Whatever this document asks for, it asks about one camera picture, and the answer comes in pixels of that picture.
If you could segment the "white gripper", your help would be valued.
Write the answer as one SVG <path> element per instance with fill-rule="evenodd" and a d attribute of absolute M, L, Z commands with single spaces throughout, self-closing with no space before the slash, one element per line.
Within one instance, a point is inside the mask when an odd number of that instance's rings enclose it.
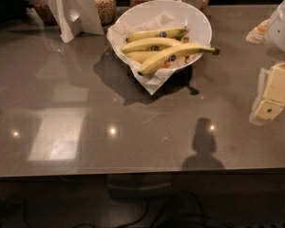
<path fill-rule="evenodd" d="M 264 45 L 266 53 L 277 60 L 285 60 L 285 0 L 269 20 L 264 20 L 246 36 L 246 41 Z M 270 69 L 262 68 L 258 75 L 257 97 L 249 122 L 264 125 L 273 121 L 285 108 L 285 61 Z"/>

